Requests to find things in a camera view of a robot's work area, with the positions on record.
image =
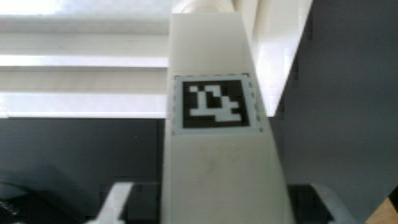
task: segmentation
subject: white pillar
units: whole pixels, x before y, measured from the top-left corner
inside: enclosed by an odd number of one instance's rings
[[[232,0],[174,0],[172,13],[234,12]]]
[[[160,223],[293,224],[240,13],[174,14],[169,49]],[[190,93],[213,84],[229,101],[216,109],[240,109],[234,124],[229,113],[192,112],[204,100]]]

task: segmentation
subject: horizontal slat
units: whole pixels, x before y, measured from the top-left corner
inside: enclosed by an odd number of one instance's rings
[[[0,34],[0,66],[167,67],[167,36]]]
[[[165,71],[0,72],[0,117],[165,118]]]

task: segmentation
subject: white panel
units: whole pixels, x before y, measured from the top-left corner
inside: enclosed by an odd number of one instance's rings
[[[9,117],[163,118],[165,72],[1,72],[1,100]]]
[[[312,0],[259,1],[254,57],[266,115],[275,115]]]
[[[248,41],[252,41],[252,32],[254,32],[256,16],[257,16],[257,4],[259,4],[259,0],[234,0],[234,9],[236,9],[236,12],[241,13]]]
[[[167,34],[170,0],[1,0],[0,32]]]
[[[167,67],[156,35],[0,34],[0,66]]]
[[[234,12],[232,0],[172,0],[172,13]]]
[[[321,202],[325,204],[327,210],[332,213],[334,221],[330,224],[359,224],[360,222],[355,220],[350,210],[344,206],[341,198],[334,192],[334,190],[320,184],[312,184],[312,188],[316,190],[316,194],[320,196]]]
[[[121,215],[128,202],[131,188],[133,183],[129,182],[113,184],[97,218],[96,220],[89,221],[87,224],[124,224],[124,220],[121,220]]]

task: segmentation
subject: gray wall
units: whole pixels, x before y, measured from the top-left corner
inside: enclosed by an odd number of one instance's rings
[[[83,220],[112,183],[135,181],[129,219],[156,219],[161,130],[156,120],[0,119],[0,182],[46,191]]]
[[[328,185],[364,220],[398,185],[396,0],[314,0],[272,124],[288,182]]]

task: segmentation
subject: white surface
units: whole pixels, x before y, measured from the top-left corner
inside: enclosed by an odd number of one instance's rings
[[[320,184],[312,184],[312,188],[334,217],[334,221],[328,224],[359,224],[359,221],[353,219],[352,213],[332,189]]]
[[[234,12],[232,0],[172,0],[172,13]]]
[[[240,15],[174,15],[169,111],[177,94],[174,76],[236,73],[256,74]],[[254,99],[261,105],[257,91]],[[293,223],[272,131],[259,108],[264,130],[254,133],[172,135],[176,113],[169,113],[161,224]]]
[[[257,17],[257,4],[261,0],[234,0],[232,2],[234,2],[236,12],[241,13],[247,38],[252,44],[252,34],[254,34],[256,17]]]
[[[119,220],[128,195],[133,188],[133,183],[115,183],[110,189],[108,197],[103,203],[101,212],[96,220],[89,221],[87,224],[122,224]]]
[[[167,34],[170,0],[1,0],[0,32]]]
[[[145,70],[1,71],[0,116],[163,118],[165,71]]]
[[[163,35],[0,34],[0,66],[167,67]]]
[[[311,3],[312,0],[266,0],[257,5],[252,49],[270,117],[282,97]]]

